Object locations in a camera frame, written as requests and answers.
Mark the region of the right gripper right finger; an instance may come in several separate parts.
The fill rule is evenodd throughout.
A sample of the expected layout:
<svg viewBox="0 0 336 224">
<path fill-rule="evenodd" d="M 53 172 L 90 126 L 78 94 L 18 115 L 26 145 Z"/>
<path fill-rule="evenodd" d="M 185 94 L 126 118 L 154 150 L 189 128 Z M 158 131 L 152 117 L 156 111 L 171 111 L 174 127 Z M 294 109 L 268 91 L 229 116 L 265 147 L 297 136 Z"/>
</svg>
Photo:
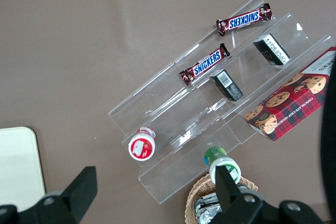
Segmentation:
<svg viewBox="0 0 336 224">
<path fill-rule="evenodd" d="M 222 211 L 211 223 L 259 223 L 263 201 L 251 190 L 242 193 L 224 166 L 216 167 L 215 186 Z"/>
</svg>

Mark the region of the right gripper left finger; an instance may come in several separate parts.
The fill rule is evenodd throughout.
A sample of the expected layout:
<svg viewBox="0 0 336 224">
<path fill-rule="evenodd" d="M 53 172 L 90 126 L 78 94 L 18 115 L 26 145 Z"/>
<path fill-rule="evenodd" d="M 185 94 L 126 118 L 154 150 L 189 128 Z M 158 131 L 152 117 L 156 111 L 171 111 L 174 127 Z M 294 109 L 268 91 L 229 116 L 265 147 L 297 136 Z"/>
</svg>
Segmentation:
<svg viewBox="0 0 336 224">
<path fill-rule="evenodd" d="M 38 223 L 80 223 L 98 192 L 97 171 L 85 167 L 60 195 L 37 203 Z"/>
</svg>

